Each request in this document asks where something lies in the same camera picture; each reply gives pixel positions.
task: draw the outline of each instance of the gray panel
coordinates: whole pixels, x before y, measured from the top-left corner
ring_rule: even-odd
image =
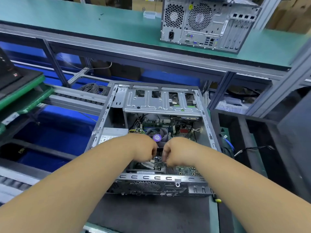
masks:
[[[165,0],[161,40],[238,53],[260,8],[252,2],[234,1]]]

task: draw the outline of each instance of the cpu fan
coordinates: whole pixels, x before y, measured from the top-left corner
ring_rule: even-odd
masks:
[[[169,141],[169,133],[166,128],[149,128],[146,135],[150,136],[159,148],[163,148],[165,143]]]

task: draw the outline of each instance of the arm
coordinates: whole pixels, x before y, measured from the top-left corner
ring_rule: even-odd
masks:
[[[311,204],[223,153],[173,138],[166,158],[168,166],[194,166],[248,233],[310,232]]]
[[[99,144],[0,208],[2,232],[80,232],[115,178],[133,159],[156,154],[156,143],[128,134]]]

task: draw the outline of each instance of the honeycomb vent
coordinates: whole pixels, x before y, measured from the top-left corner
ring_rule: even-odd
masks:
[[[140,191],[158,191],[161,188],[161,184],[154,181],[134,181],[129,185],[134,190]]]
[[[205,29],[212,20],[212,9],[205,3],[196,5],[189,14],[189,26],[195,31]]]
[[[175,4],[168,4],[165,9],[165,17],[164,22],[167,27],[172,28],[181,28],[184,19],[184,7],[175,5]]]

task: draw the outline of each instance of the white label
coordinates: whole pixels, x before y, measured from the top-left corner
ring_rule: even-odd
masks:
[[[222,31],[221,31],[220,35],[223,35],[223,34],[224,34],[224,32],[225,32],[225,30],[226,30],[226,27],[227,27],[228,22],[229,22],[228,20],[226,20],[226,21],[225,21],[225,24],[224,24],[224,26],[223,26],[223,28],[222,28]]]
[[[14,112],[9,117],[7,117],[5,120],[2,121],[4,125],[8,125],[10,122],[12,122],[14,119],[16,119],[19,116],[18,113]]]
[[[154,172],[141,172],[141,171],[138,171],[137,174],[155,174]]]
[[[110,140],[110,139],[112,139],[112,138],[114,138],[114,137],[117,137],[117,136],[105,136],[105,135],[102,135],[102,136],[100,137],[99,144],[100,144],[100,143],[103,143],[104,141],[108,141],[108,140]]]

